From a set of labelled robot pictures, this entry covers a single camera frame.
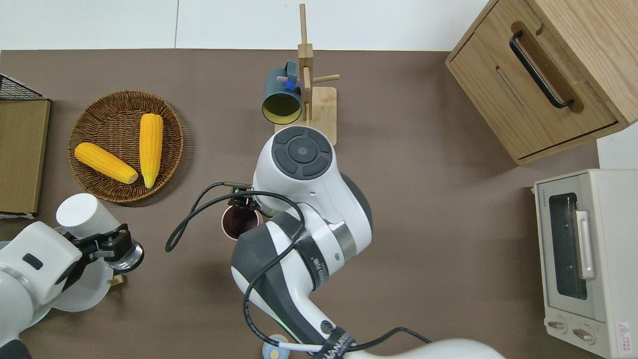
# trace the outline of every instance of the black drawer handle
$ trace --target black drawer handle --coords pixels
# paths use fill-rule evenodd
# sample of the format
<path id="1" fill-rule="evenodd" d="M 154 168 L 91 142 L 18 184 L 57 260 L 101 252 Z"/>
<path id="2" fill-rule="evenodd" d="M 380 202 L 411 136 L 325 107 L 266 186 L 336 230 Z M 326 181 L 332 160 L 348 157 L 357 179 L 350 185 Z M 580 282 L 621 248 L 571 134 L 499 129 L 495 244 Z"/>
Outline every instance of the black drawer handle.
<path id="1" fill-rule="evenodd" d="M 536 68 L 531 63 L 531 61 L 527 58 L 527 56 L 525 56 L 525 53 L 523 52 L 523 50 L 521 50 L 520 46 L 518 46 L 518 43 L 516 42 L 516 39 L 521 37 L 521 35 L 523 35 L 523 32 L 519 31 L 516 34 L 514 34 L 512 38 L 510 39 L 510 48 L 512 49 L 512 52 L 514 52 L 514 55 L 516 55 L 516 57 L 521 62 L 521 64 L 523 64 L 523 67 L 525 67 L 525 70 L 527 70 L 531 78 L 534 80 L 534 82 L 536 82 L 536 85 L 538 85 L 538 88 L 540 88 L 540 90 L 543 91 L 543 94 L 545 94 L 545 97 L 547 97 L 549 102 L 555 108 L 562 109 L 564 107 L 571 105 L 574 102 L 574 100 L 569 100 L 567 102 L 562 102 L 561 100 L 559 100 L 558 97 L 554 94 L 554 91 L 552 91 L 552 89 L 549 88 L 549 85 L 545 82 L 545 80 L 540 75 L 538 70 L 536 70 Z"/>

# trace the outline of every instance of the circular button panel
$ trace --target circular button panel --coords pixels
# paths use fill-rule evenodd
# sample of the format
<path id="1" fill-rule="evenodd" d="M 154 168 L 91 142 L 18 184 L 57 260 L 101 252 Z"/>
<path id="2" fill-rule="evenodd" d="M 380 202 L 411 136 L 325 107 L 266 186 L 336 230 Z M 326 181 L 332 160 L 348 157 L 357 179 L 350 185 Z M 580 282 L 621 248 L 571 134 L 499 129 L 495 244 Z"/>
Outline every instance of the circular button panel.
<path id="1" fill-rule="evenodd" d="M 326 138 L 310 127 L 288 127 L 275 135 L 272 158 L 277 168 L 291 178 L 312 180 L 332 163 L 332 148 Z"/>

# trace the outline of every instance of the oven handle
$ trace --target oven handle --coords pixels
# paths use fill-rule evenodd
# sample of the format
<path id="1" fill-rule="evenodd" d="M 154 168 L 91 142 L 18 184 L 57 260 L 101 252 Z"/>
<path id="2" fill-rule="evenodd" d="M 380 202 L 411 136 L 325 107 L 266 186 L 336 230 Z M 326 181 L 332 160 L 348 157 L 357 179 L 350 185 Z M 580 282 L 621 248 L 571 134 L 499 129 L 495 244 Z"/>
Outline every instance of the oven handle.
<path id="1" fill-rule="evenodd" d="M 578 254 L 578 274 L 581 279 L 594 279 L 593 253 L 591 251 L 590 218 L 587 211 L 574 211 L 572 220 L 576 223 L 576 252 Z"/>

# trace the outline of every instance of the black cable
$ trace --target black cable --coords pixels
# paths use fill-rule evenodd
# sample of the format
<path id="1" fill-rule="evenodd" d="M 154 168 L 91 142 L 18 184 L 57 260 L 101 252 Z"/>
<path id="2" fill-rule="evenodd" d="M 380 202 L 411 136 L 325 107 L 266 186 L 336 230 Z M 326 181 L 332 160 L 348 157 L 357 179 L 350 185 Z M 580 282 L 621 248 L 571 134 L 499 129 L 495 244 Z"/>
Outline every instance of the black cable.
<path id="1" fill-rule="evenodd" d="M 251 280 L 251 282 L 248 284 L 248 287 L 246 288 L 246 292 L 244 293 L 243 311 L 244 311 L 244 320 L 246 321 L 246 324 L 248 324 L 248 327 L 250 328 L 250 330 L 257 337 L 259 337 L 259 339 L 262 339 L 264 342 L 276 347 L 279 346 L 279 342 L 266 336 L 266 334 L 264 334 L 261 330 L 259 330 L 255 326 L 255 323 L 253 322 L 252 318 L 250 318 L 250 292 L 252 292 L 257 281 L 259 281 L 267 271 L 269 271 L 272 267 L 274 267 L 275 264 L 279 263 L 285 256 L 288 255 L 288 253 L 290 253 L 295 248 L 295 242 L 297 241 L 296 239 L 293 240 L 292 243 L 286 249 L 284 249 L 282 253 L 280 253 L 280 255 L 276 256 L 273 260 L 271 260 L 268 264 L 266 264 L 259 271 L 259 273 L 257 273 L 257 275 L 255 275 L 253 280 Z"/>
<path id="2" fill-rule="evenodd" d="M 398 332 L 408 333 L 408 334 L 412 335 L 413 337 L 416 337 L 417 339 L 421 340 L 422 342 L 425 342 L 426 344 L 432 343 L 431 340 L 429 340 L 428 338 L 425 338 L 423 335 L 421 335 L 421 334 L 419 334 L 419 333 L 417 333 L 417 332 L 415 332 L 413 330 L 410 330 L 410 329 L 407 329 L 407 328 L 403 328 L 402 326 L 399 326 L 399 327 L 394 328 L 391 331 L 387 332 L 386 334 L 383 334 L 381 337 L 378 337 L 375 340 L 370 340 L 367 343 L 350 346 L 348 349 L 346 349 L 346 352 L 371 348 L 371 347 L 373 347 L 375 345 L 381 344 L 382 342 L 386 341 L 389 337 L 393 336 L 394 334 L 396 334 Z"/>
<path id="3" fill-rule="evenodd" d="M 221 197 L 217 197 L 215 199 L 213 199 L 212 201 L 206 202 L 205 204 L 201 205 L 201 207 L 197 208 L 196 210 L 191 210 L 191 212 L 188 214 L 188 216 L 186 216 L 186 218 L 184 218 L 182 220 L 182 222 L 180 222 L 180 224 L 177 225 L 177 227 L 175 228 L 175 230 L 173 231 L 173 233 L 168 237 L 168 241 L 166 242 L 166 246 L 165 246 L 165 250 L 166 252 L 170 252 L 171 250 L 173 250 L 175 248 L 175 246 L 179 243 L 179 240 L 182 237 L 182 234 L 184 233 L 184 230 L 186 229 L 186 226 L 188 225 L 188 222 L 190 222 L 191 219 L 193 219 L 193 217 L 195 217 L 196 215 L 198 215 L 199 213 L 201 213 L 203 210 L 205 210 L 206 208 L 212 206 L 213 204 L 219 203 L 221 201 L 225 201 L 227 199 L 231 199 L 231 198 L 235 198 L 235 197 L 246 197 L 246 196 L 252 196 L 252 195 L 263 195 L 266 197 L 273 197 L 279 200 L 282 200 L 284 202 L 286 202 L 287 204 L 289 204 L 292 208 L 295 209 L 295 211 L 299 214 L 299 220 L 300 222 L 303 224 L 304 223 L 304 215 L 303 213 L 301 213 L 301 209 L 299 208 L 299 206 L 297 205 L 297 203 L 294 203 L 291 199 L 274 193 L 274 192 L 265 192 L 265 191 L 242 191 L 242 192 L 235 192 L 235 193 L 231 193 L 231 194 L 227 194 L 227 195 L 222 195 Z"/>
<path id="4" fill-rule="evenodd" d="M 206 189 L 204 189 L 202 191 L 202 193 L 200 193 L 199 196 L 197 196 L 197 199 L 195 200 L 195 202 L 193 203 L 191 210 L 188 212 L 188 214 L 191 214 L 193 211 L 195 211 L 195 208 L 197 208 L 197 204 L 199 204 L 199 201 L 202 200 L 202 197 L 210 190 L 212 190 L 215 187 L 219 187 L 219 186 L 223 186 L 224 182 L 217 182 L 217 183 L 213 183 L 210 186 L 206 187 Z M 173 239 L 174 244 L 172 244 L 172 246 L 170 247 L 170 250 L 167 249 L 168 247 L 165 247 L 166 252 L 170 252 L 171 250 L 173 250 L 173 248 L 175 248 L 175 246 L 177 245 L 177 242 L 179 242 L 179 240 L 182 238 L 182 235 L 184 234 L 184 231 L 186 230 L 186 226 L 184 226 L 175 236 L 175 238 Z"/>

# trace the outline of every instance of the oven window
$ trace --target oven window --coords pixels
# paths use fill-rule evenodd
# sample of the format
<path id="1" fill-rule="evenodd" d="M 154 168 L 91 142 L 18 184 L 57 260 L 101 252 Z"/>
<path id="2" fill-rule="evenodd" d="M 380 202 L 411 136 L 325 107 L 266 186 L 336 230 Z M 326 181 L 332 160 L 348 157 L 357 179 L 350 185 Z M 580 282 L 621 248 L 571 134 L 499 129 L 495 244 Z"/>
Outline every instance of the oven window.
<path id="1" fill-rule="evenodd" d="M 577 299 L 587 299 L 585 280 L 578 274 L 576 241 L 578 238 L 572 220 L 576 211 L 576 194 L 553 195 L 549 198 L 549 218 L 554 242 L 554 267 L 556 287 L 560 294 Z"/>

